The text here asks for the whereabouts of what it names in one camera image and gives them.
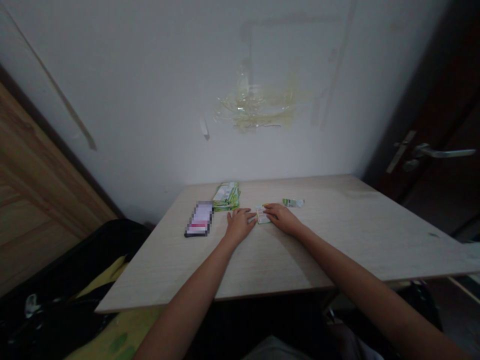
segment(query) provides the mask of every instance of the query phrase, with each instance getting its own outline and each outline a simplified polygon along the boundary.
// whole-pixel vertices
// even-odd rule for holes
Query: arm
[[[225,236],[176,293],[138,348],[134,359],[183,359],[220,286],[230,257],[250,233],[255,213],[227,214]]]
[[[469,359],[364,267],[321,239],[280,204],[266,205],[270,221],[298,239],[335,285],[367,316],[407,359]]]

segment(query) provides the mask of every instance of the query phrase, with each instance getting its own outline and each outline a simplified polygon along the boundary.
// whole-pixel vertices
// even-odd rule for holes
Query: forearm
[[[295,237],[335,285],[407,359],[466,356],[398,294],[308,227],[303,227]]]
[[[235,245],[222,239],[168,304],[135,359],[182,359],[220,286]]]

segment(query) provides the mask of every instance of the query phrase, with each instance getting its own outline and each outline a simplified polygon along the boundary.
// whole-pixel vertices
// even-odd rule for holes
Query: white wall
[[[124,214],[156,223],[189,184],[361,177],[448,1],[359,0],[354,11],[350,0],[2,3],[97,150],[3,11],[2,66]],[[217,97],[235,88],[249,55],[242,24],[301,13],[334,21],[255,27],[253,81],[281,84],[294,62],[299,89],[324,95],[317,107],[304,105],[290,127],[240,133],[229,122],[215,123]]]

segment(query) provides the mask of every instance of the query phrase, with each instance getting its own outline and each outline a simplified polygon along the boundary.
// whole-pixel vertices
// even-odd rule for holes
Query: yellow cloth
[[[110,265],[108,269],[98,275],[95,279],[92,280],[91,283],[88,284],[86,288],[80,291],[80,293],[75,297],[75,299],[78,299],[79,297],[88,294],[92,290],[95,290],[102,285],[116,281],[127,268],[128,264],[128,262],[125,262],[125,256],[120,256],[117,260],[113,262],[112,265]]]
[[[127,267],[125,256],[119,257],[108,269],[97,276],[76,298],[115,281]],[[120,312],[107,327],[88,344],[72,352],[65,360],[129,360],[142,343],[162,306]]]

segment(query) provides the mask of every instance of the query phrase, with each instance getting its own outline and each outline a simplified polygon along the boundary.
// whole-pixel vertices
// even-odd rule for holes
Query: wooden door
[[[421,144],[476,152],[419,156]],[[459,241],[480,233],[480,24],[433,87],[377,189]]]
[[[0,84],[0,296],[115,218]]]

